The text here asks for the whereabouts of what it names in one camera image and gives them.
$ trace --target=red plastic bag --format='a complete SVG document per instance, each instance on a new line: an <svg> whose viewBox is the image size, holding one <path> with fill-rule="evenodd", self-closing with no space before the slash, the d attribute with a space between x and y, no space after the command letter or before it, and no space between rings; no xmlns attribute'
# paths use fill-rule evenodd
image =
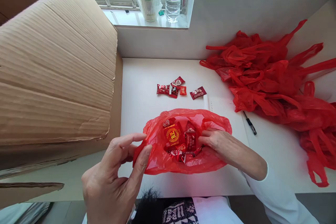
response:
<svg viewBox="0 0 336 224"><path fill-rule="evenodd" d="M135 150L133 165L139 156L141 150L148 144L153 145L152 152L149 156L148 166L145 174L156 175L159 173L174 172L184 174L204 173L218 170L226 165L217 156L210 154L206 150L202 150L196 157L189 157L185 164L172 159L164 150L166 138L163 135L162 124L175 117L176 121L181 123L182 129L186 128L188 120L196 127L197 135L208 127L224 130L232 134L232 128L229 120L221 117L208 110L190 110L178 108L170 111L163 111L158 117L149 120L143 129L143 133L147 134L147 138Z"/></svg>
<svg viewBox="0 0 336 224"><path fill-rule="evenodd" d="M207 46L219 50L202 66L215 70L222 81L229 82L236 112L254 111L277 124L285 124L301 133L301 145L309 155L309 174L319 174L326 186L323 167L336 168L336 108L314 97L314 84L308 74L336 67L336 58L304 68L301 65L323 49L323 43L286 60L287 44L307 20L301 21L279 41L262 41L258 34L248 36L239 31L225 46Z"/></svg>

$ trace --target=window sill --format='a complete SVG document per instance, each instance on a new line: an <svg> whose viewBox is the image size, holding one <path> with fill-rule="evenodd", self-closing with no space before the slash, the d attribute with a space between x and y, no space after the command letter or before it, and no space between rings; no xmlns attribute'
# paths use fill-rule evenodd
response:
<svg viewBox="0 0 336 224"><path fill-rule="evenodd" d="M157 28L157 29L179 29L187 30L189 22L187 15L181 14L176 23L169 23L166 15L159 16L156 21L148 22L144 19L140 11L130 10L126 13L124 10L102 10L109 21L115 27L130 27L130 28Z"/></svg>

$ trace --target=hand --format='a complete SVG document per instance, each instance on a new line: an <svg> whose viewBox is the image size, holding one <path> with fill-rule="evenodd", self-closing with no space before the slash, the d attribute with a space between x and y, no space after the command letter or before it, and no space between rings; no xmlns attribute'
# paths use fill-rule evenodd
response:
<svg viewBox="0 0 336 224"><path fill-rule="evenodd" d="M255 151L225 131L208 128L198 138L199 142L211 147L220 159L243 171L255 180L267 175L267 163Z"/></svg>
<svg viewBox="0 0 336 224"><path fill-rule="evenodd" d="M82 176L83 195L89 224L125 224L140 190L152 146L140 152L129 178L118 177L121 164L132 161L136 146L145 134L114 138L100 163Z"/></svg>

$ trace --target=candy pile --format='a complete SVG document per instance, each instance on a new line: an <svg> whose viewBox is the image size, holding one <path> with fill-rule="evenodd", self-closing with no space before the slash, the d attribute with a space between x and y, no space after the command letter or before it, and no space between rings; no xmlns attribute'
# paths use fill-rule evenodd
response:
<svg viewBox="0 0 336 224"><path fill-rule="evenodd" d="M177 98L178 93L180 91L180 95L187 95L187 87L186 86L181 86L185 81L179 76L176 80L174 80L170 85L171 87L171 93L169 93L170 90L170 85L160 85L158 84L157 86L157 91L156 93L158 95L168 95L170 97L173 97L174 99ZM203 87L200 87L192 92L190 92L190 95L193 100L195 100L198 97L201 97L206 94L206 91L204 90Z"/></svg>
<svg viewBox="0 0 336 224"><path fill-rule="evenodd" d="M196 127L188 121L183 133L180 122L175 122L175 120L175 117L173 117L163 123L163 134L167 139L164 149L171 158L186 163L186 155L188 154L188 157L193 158L201 152L202 147L196 147Z"/></svg>

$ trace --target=corrugated cardboard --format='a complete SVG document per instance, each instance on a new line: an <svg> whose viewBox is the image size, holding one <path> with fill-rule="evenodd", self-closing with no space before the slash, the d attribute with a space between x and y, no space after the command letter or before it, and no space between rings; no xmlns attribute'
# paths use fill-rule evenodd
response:
<svg viewBox="0 0 336 224"><path fill-rule="evenodd" d="M0 183L0 209L61 190L63 186L62 183Z"/></svg>
<svg viewBox="0 0 336 224"><path fill-rule="evenodd" d="M123 62L117 30L95 0L20 1L0 0L0 24L8 20L0 26L0 178L104 150L120 135Z"/></svg>

